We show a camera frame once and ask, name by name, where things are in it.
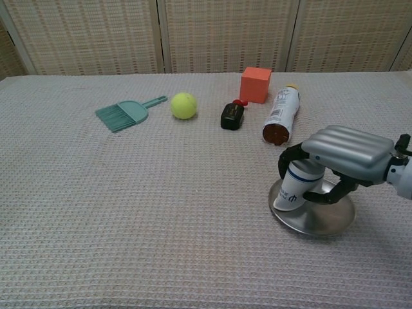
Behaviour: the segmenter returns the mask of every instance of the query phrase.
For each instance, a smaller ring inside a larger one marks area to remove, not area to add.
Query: brush bristles
[[[127,129],[136,124],[123,109],[118,105],[108,106],[96,111],[96,116],[109,128],[113,133]]]

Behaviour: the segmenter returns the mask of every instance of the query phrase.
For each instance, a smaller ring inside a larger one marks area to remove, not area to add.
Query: brush handle
[[[153,100],[150,100],[146,103],[143,103],[142,105],[145,108],[151,108],[152,106],[155,106],[155,105],[157,105],[159,103],[162,103],[162,102],[165,102],[165,101],[167,101],[167,97],[165,95],[162,95],[161,97],[154,98]]]

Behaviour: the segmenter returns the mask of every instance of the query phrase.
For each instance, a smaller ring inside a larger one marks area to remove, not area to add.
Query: teal brush
[[[99,109],[96,111],[96,116],[103,121],[110,131],[116,133],[143,122],[149,116],[148,108],[165,101],[167,101],[165,95],[143,104],[136,101],[123,101]]]

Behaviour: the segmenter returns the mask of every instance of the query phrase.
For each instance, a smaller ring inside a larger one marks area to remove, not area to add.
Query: yellow tennis ball
[[[179,119],[189,119],[196,114],[198,104],[196,98],[190,93],[181,92],[175,95],[171,101],[172,114]]]

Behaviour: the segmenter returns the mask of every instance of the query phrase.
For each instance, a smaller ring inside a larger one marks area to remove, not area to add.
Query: white cup
[[[292,211],[306,201],[306,191],[320,192],[324,175],[324,166],[311,159],[292,161],[283,179],[279,194],[274,201],[274,208],[280,211]]]

